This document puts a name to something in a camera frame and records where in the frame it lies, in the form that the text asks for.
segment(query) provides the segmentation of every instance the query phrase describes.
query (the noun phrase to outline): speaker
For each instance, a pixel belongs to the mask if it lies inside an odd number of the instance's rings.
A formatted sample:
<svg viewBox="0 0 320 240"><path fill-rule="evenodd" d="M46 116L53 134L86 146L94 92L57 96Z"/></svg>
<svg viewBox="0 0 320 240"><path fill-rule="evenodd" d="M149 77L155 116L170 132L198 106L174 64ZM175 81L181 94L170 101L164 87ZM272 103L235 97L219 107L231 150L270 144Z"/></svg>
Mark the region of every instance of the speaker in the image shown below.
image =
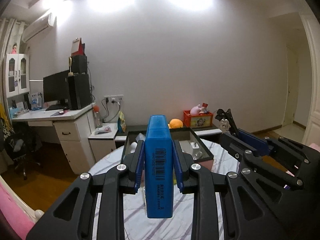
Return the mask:
<svg viewBox="0 0 320 240"><path fill-rule="evenodd" d="M88 74L76 74L66 78L68 83L68 105L70 110L82 109L91 104Z"/></svg>
<svg viewBox="0 0 320 240"><path fill-rule="evenodd" d="M88 73L88 61L85 55L75 55L71 57L71 72L73 73Z"/></svg>

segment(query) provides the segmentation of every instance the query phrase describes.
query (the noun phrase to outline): pink plush toy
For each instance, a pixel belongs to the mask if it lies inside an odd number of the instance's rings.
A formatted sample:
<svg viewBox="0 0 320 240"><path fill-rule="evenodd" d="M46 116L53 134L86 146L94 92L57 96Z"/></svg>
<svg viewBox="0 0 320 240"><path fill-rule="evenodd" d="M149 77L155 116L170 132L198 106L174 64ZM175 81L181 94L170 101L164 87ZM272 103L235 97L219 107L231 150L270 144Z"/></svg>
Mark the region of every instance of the pink plush toy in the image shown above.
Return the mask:
<svg viewBox="0 0 320 240"><path fill-rule="evenodd" d="M190 114L192 114L192 115L198 115L198 114L200 113L200 110L201 110L201 106L200 106L200 105L197 105L197 106L191 108Z"/></svg>

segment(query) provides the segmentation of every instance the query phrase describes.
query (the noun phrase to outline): bed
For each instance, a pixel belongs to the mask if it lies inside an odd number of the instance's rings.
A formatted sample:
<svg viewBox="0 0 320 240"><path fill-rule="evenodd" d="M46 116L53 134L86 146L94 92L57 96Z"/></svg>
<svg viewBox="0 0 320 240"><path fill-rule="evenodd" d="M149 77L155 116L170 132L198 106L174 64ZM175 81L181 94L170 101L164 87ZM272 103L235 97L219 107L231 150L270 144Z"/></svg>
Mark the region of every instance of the bed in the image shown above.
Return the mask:
<svg viewBox="0 0 320 240"><path fill-rule="evenodd" d="M238 161L228 154L219 144L202 139L214 155L211 171L226 174L229 171L238 172ZM123 147L120 147L102 158L89 173L97 175L107 172L121 161ZM96 240L101 193L98 195L92 240ZM148 219L143 187L136 195L124 195L124 229L129 240L189 240L191 238L193 194L183 195L174 185L173 217L169 219ZM222 213L219 193L216 193L219 239L224 239Z"/></svg>
<svg viewBox="0 0 320 240"><path fill-rule="evenodd" d="M30 208L1 176L0 199L0 236L7 240L25 240L43 212Z"/></svg>

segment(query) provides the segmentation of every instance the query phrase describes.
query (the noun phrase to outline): orange plush toy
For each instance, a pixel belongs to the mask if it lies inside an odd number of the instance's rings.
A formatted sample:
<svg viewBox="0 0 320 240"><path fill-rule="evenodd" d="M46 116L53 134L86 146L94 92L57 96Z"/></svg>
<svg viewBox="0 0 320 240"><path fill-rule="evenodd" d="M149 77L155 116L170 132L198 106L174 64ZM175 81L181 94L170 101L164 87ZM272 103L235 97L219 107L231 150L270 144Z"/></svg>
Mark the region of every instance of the orange plush toy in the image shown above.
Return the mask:
<svg viewBox="0 0 320 240"><path fill-rule="evenodd" d="M172 119L168 126L169 129L181 128L183 127L183 122L179 119Z"/></svg>

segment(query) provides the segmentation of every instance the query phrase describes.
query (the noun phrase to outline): office chair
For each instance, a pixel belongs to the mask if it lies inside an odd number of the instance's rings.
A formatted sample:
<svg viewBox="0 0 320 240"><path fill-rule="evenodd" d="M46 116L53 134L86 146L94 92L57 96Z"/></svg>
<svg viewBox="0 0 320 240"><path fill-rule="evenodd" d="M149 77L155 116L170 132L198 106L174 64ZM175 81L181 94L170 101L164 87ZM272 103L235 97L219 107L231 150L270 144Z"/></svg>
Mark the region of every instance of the office chair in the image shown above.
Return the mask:
<svg viewBox="0 0 320 240"><path fill-rule="evenodd" d="M28 163L41 163L31 159L36 149L36 135L29 127L20 127L17 133L8 136L4 141L4 149L14 161L15 171L22 168L23 179L27 179L26 166Z"/></svg>

